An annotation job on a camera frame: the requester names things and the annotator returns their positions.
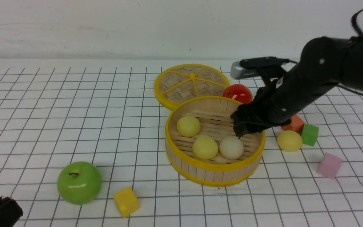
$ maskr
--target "apple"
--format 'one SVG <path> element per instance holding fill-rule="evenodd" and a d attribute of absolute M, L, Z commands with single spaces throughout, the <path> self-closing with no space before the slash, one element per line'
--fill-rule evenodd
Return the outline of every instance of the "apple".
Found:
<path fill-rule="evenodd" d="M 60 172 L 57 189 L 65 201 L 83 205 L 98 196 L 102 181 L 102 175 L 94 165 L 86 161 L 77 161 L 67 165 Z"/>

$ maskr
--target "white wall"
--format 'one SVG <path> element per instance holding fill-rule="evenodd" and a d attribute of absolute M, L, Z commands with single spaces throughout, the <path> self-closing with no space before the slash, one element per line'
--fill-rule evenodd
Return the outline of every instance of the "white wall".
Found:
<path fill-rule="evenodd" d="M 0 58 L 298 58 L 363 0 L 0 0 Z M 363 28 L 363 13 L 359 16 Z"/>

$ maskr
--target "foam block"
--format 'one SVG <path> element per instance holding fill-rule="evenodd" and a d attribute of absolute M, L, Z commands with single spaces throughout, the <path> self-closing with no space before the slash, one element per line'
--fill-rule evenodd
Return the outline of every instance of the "foam block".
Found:
<path fill-rule="evenodd" d="M 138 198 L 131 187 L 126 187 L 113 196 L 116 207 L 123 218 L 128 217 L 140 208 Z"/>
<path fill-rule="evenodd" d="M 334 156 L 330 153 L 326 153 L 319 165 L 317 172 L 325 177 L 334 179 L 341 167 L 343 160 L 341 158 Z"/>
<path fill-rule="evenodd" d="M 319 136 L 319 128 L 314 125 L 304 124 L 301 136 L 304 144 L 313 147 Z"/>
<path fill-rule="evenodd" d="M 298 134 L 301 134 L 304 124 L 305 123 L 302 121 L 302 119 L 298 115 L 294 115 L 291 117 L 291 124 L 281 126 L 281 128 L 284 131 L 294 131 L 294 132 L 297 132 Z"/>

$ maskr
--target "toy fruit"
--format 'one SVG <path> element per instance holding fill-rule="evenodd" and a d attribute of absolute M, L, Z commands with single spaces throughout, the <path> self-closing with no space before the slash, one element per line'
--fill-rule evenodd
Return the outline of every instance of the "toy fruit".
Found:
<path fill-rule="evenodd" d="M 200 121 L 193 116 L 183 116 L 177 121 L 177 131 L 184 137 L 193 137 L 200 130 Z"/>
<path fill-rule="evenodd" d="M 101 173 L 95 166 L 85 161 L 67 165 L 57 180 L 59 195 L 75 205 L 83 205 L 94 200 L 101 187 Z"/>
<path fill-rule="evenodd" d="M 242 141 L 235 136 L 225 137 L 219 143 L 219 152 L 227 159 L 236 160 L 240 158 L 244 150 Z"/>
<path fill-rule="evenodd" d="M 209 136 L 201 136 L 193 143 L 193 153 L 197 158 L 209 160 L 218 153 L 218 144 Z"/>
<path fill-rule="evenodd" d="M 284 151 L 298 151 L 302 147 L 302 137 L 294 131 L 283 131 L 277 137 L 278 146 Z"/>
<path fill-rule="evenodd" d="M 228 86 L 223 92 L 223 97 L 234 99 L 243 104 L 249 104 L 253 100 L 252 92 L 245 85 L 233 84 Z"/>

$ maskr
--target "tomato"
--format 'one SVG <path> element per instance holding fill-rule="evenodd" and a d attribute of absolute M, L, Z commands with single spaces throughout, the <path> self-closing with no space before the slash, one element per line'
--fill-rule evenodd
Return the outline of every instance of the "tomato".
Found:
<path fill-rule="evenodd" d="M 242 84 L 233 84 L 227 87 L 222 96 L 243 104 L 249 104 L 253 100 L 252 92 Z"/>

